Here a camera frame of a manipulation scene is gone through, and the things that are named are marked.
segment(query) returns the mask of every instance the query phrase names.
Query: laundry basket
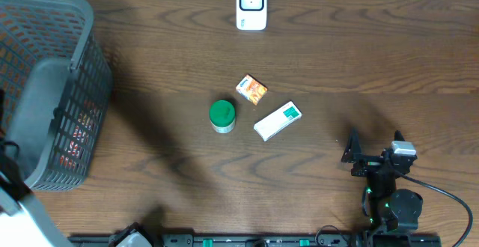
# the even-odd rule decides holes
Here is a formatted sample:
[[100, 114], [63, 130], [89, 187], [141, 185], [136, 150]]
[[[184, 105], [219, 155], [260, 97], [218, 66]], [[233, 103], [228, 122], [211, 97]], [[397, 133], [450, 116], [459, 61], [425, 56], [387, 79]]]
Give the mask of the laundry basket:
[[113, 87], [93, 20], [85, 0], [0, 0], [4, 150], [32, 189], [87, 176]]

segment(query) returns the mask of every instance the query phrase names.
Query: white plug-in device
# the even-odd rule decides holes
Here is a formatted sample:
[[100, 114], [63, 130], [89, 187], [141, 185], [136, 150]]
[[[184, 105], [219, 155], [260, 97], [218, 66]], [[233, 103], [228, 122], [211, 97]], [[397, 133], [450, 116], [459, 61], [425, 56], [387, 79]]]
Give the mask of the white plug-in device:
[[266, 27], [267, 0], [237, 0], [237, 28], [263, 30]]

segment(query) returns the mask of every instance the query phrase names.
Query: wood grain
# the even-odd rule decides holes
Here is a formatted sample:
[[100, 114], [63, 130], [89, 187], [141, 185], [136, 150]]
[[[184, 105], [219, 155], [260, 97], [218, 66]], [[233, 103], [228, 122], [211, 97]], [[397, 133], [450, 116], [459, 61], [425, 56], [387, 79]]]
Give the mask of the wood grain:
[[[236, 29], [235, 0], [88, 1], [115, 91], [84, 185], [38, 193], [66, 234], [364, 227], [365, 179], [340, 163], [352, 126], [375, 154], [400, 129], [418, 150], [410, 175], [479, 213], [478, 0], [269, 0], [254, 33]], [[258, 106], [234, 92], [246, 73], [269, 88]], [[227, 135], [208, 119], [219, 98], [237, 108]], [[303, 119], [263, 142], [253, 124], [289, 100]], [[424, 198], [419, 232], [459, 238], [458, 203], [398, 186]]]

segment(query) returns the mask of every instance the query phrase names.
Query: white rectangular package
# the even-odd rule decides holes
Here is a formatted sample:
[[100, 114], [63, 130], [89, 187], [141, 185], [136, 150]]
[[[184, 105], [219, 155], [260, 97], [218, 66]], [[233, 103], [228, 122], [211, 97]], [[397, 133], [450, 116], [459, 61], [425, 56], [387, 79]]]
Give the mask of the white rectangular package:
[[283, 128], [300, 119], [301, 116], [302, 113], [293, 102], [290, 101], [272, 114], [266, 116], [263, 120], [257, 122], [253, 128], [260, 134], [264, 141], [267, 141], [279, 131], [283, 130]]

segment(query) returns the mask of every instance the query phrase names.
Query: green jar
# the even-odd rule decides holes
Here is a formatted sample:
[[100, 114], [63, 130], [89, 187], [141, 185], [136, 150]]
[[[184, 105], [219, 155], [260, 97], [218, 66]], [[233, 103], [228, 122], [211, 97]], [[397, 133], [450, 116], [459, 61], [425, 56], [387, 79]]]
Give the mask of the green jar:
[[233, 130], [236, 122], [233, 104], [226, 100], [214, 102], [210, 108], [210, 121], [213, 129], [218, 133], [225, 134]]

